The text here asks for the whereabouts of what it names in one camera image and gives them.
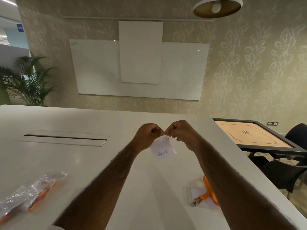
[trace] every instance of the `hand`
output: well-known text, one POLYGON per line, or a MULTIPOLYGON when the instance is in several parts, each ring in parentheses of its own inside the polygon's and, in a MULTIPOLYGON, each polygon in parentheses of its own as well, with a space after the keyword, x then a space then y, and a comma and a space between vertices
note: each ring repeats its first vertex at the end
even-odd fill
POLYGON ((140 153, 151 146, 155 139, 164 134, 164 131, 158 125, 146 123, 138 129, 130 145, 137 153, 140 153))
POLYGON ((165 134, 173 138, 177 137, 177 141, 184 142, 187 148, 193 152, 198 150, 200 141, 203 140, 202 136, 185 120, 172 123, 165 131, 165 134))

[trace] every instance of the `person's right hand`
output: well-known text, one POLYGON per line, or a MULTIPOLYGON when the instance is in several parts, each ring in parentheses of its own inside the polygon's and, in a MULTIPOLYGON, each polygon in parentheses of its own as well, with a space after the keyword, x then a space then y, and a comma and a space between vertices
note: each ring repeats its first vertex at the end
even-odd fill
POLYGON ((202 136, 185 120, 173 122, 165 134, 173 138, 177 137, 177 141, 184 142, 187 148, 193 152, 198 150, 200 141, 203 140, 202 136))

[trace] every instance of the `pendant lamp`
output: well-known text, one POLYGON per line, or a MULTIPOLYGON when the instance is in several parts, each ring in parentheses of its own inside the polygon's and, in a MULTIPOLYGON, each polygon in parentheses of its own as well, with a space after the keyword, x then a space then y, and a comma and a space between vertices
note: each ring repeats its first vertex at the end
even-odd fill
POLYGON ((193 13, 201 18, 221 18, 236 13, 242 6, 242 0, 202 0, 193 7, 193 13))

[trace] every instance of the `black wooden frame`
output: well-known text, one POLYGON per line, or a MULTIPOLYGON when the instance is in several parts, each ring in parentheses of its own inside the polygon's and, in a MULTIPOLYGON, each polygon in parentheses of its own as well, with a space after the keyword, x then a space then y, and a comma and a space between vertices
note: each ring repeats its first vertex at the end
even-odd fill
POLYGON ((290 154, 290 155, 299 155, 299 156, 306 156, 307 151, 300 146, 296 145, 292 141, 286 139, 282 135, 276 133, 272 129, 268 128, 267 126, 259 123, 258 121, 254 120, 239 120, 239 119, 219 119, 219 118, 212 118, 214 121, 226 121, 226 122, 238 122, 238 123, 253 123, 257 124, 266 131, 270 132, 274 136, 276 136, 281 141, 285 142, 286 144, 292 146, 293 148, 285 148, 285 147, 272 147, 272 146, 260 146, 260 145, 245 145, 245 144, 237 144, 237 146, 242 151, 247 152, 263 152, 263 153, 278 153, 278 154, 290 154))

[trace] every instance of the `ceiling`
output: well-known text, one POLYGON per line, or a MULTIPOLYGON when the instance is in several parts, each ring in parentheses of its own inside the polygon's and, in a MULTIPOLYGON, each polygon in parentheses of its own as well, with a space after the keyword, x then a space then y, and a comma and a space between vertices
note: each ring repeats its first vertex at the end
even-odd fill
MULTIPOLYGON (((0 0, 0 16, 21 22, 18 7, 1 0, 0 0)), ((16 27, 16 24, 0 19, 0 28, 4 27, 16 27)))

